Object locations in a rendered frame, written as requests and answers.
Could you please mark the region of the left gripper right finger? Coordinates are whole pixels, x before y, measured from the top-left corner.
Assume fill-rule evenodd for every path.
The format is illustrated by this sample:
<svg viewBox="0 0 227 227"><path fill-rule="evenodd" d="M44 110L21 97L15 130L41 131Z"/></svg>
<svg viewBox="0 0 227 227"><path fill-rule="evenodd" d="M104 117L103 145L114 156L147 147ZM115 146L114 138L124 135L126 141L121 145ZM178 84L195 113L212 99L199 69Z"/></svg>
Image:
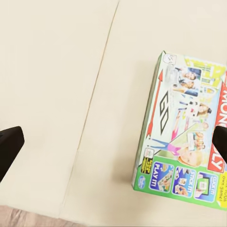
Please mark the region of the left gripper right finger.
<svg viewBox="0 0 227 227"><path fill-rule="evenodd" d="M227 128L222 126L216 126L212 143L224 159L227 164Z"/></svg>

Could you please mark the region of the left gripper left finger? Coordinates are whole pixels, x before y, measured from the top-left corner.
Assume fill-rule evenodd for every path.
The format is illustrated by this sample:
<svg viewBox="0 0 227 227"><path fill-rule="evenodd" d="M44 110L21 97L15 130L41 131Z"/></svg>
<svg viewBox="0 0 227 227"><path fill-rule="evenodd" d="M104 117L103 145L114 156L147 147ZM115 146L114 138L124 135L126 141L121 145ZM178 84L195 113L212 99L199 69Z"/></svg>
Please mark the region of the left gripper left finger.
<svg viewBox="0 0 227 227"><path fill-rule="evenodd" d="M21 126L0 131L0 182L14 162L24 143L24 134Z"/></svg>

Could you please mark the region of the board game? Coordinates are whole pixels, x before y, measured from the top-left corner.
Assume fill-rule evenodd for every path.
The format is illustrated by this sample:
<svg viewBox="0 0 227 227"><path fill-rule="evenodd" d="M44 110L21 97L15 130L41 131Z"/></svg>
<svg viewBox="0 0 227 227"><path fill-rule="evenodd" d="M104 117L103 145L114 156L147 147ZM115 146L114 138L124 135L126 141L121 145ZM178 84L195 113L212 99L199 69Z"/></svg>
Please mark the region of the board game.
<svg viewBox="0 0 227 227"><path fill-rule="evenodd" d="M227 65L162 52L131 190L227 210L227 164L212 143L227 128Z"/></svg>

